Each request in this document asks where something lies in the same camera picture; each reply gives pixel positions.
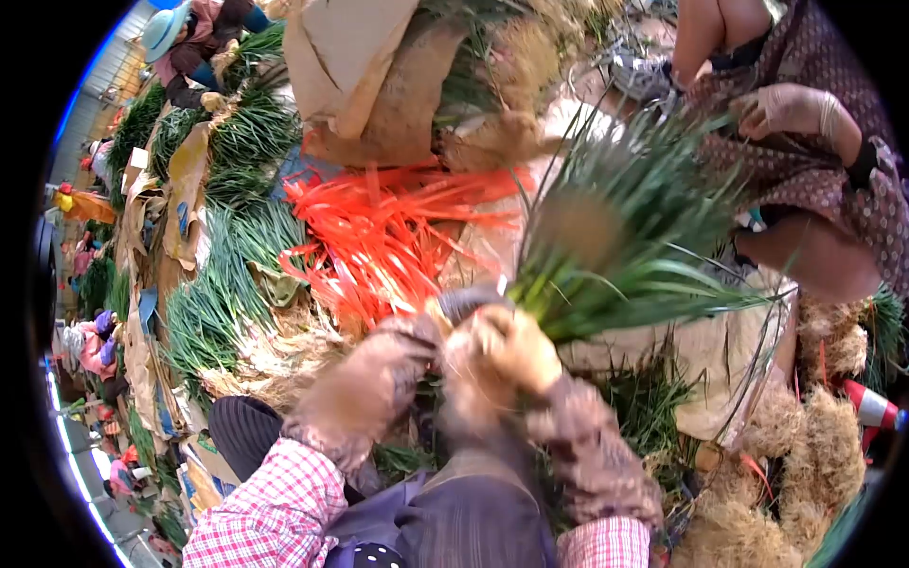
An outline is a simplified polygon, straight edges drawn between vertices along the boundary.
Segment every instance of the pink jacket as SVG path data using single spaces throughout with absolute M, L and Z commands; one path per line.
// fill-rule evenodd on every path
M 82 335 L 85 336 L 85 344 L 82 346 L 82 352 L 79 354 L 79 363 L 86 371 L 91 371 L 106 381 L 116 374 L 116 359 L 109 365 L 101 363 L 101 348 L 105 346 L 105 340 L 98 335 L 95 322 L 82 322 L 78 326 Z

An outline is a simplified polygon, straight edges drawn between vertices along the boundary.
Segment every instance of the wall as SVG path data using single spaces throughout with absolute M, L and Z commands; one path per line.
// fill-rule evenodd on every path
M 76 189 L 84 189 L 93 175 L 81 173 L 82 142 L 109 135 L 105 128 L 113 120 L 119 105 L 139 92 L 142 87 L 138 70 L 143 66 L 143 50 L 135 40 L 148 19 L 156 12 L 151 4 L 140 0 L 121 21 L 95 68 L 87 77 L 75 100 L 72 113 L 56 148 L 54 166 L 48 180 L 59 184 L 64 180 Z M 120 87 L 116 104 L 104 105 L 99 96 L 108 87 Z

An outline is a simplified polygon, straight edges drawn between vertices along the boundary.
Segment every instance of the pink checkered shirt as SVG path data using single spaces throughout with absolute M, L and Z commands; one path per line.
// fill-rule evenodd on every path
M 183 550 L 186 568 L 320 568 L 337 539 L 323 527 L 347 508 L 344 477 L 319 452 L 279 439 L 262 466 L 204 513 Z M 650 533 L 626 517 L 581 525 L 558 540 L 563 568 L 646 568 Z

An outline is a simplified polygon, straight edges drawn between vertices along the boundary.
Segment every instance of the brown sleeve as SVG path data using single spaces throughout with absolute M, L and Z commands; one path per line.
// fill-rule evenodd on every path
M 565 486 L 565 511 L 576 523 L 625 516 L 650 528 L 663 524 L 659 485 L 591 384 L 563 375 L 546 394 L 545 408 L 526 421 L 530 437 L 549 448 L 555 477 Z
M 171 65 L 178 74 L 191 75 L 204 59 L 195 44 L 177 44 L 170 51 Z
M 225 0 L 212 24 L 212 36 L 218 40 L 218 44 L 224 45 L 232 39 L 240 39 L 243 20 L 252 9 L 253 0 Z
M 171 105 L 179 108 L 199 108 L 202 106 L 204 91 L 191 89 L 185 77 L 176 75 L 165 87 L 165 95 Z
M 427 315 L 384 320 L 316 379 L 287 416 L 281 435 L 322 453 L 345 475 L 353 474 L 388 424 L 413 401 L 440 341 Z

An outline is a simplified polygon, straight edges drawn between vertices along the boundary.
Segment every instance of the black strap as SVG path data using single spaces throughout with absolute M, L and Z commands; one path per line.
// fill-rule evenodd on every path
M 855 163 L 846 168 L 849 184 L 854 190 L 868 189 L 871 171 L 877 167 L 877 148 L 862 136 L 862 147 L 859 149 Z

